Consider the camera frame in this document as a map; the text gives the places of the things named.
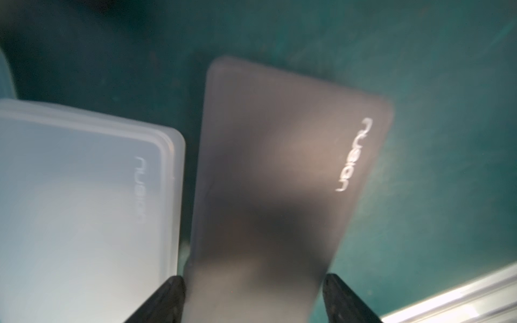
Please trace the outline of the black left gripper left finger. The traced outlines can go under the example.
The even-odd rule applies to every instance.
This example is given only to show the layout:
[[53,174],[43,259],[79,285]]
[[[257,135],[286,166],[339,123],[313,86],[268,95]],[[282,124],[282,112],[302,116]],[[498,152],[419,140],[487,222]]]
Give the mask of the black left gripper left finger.
[[186,299],[183,277],[169,277],[125,323],[180,323]]

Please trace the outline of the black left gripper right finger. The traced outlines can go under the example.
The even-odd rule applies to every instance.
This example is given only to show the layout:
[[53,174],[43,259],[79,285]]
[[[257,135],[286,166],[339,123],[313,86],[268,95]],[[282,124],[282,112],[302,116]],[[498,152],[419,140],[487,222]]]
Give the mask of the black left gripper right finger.
[[382,320],[335,273],[323,281],[323,300],[330,323],[381,323]]

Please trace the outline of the frosted clear wide pencil case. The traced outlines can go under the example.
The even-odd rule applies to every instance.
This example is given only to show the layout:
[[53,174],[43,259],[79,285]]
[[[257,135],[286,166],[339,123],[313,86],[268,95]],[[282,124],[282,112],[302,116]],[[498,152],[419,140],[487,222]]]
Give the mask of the frosted clear wide pencil case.
[[1,101],[1,321],[124,322],[177,272],[173,128]]

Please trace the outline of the dark grey pencil case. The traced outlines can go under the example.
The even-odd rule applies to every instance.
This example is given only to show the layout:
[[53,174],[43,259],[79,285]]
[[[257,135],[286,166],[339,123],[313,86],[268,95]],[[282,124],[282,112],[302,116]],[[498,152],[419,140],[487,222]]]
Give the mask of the dark grey pencil case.
[[216,59],[183,321],[307,322],[392,120],[383,97]]

